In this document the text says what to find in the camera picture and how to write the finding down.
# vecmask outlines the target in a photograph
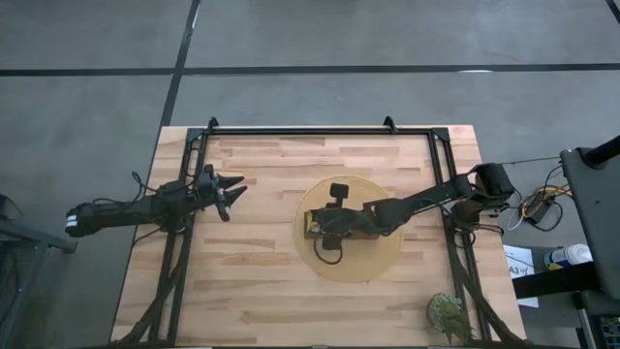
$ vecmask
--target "green plant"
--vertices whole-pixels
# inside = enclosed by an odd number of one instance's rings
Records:
[[[444,333],[448,342],[452,344],[452,335],[463,341],[469,342],[472,338],[472,328],[469,326],[469,318],[461,311],[462,300],[438,293],[428,302],[426,317],[433,325],[433,331]]]

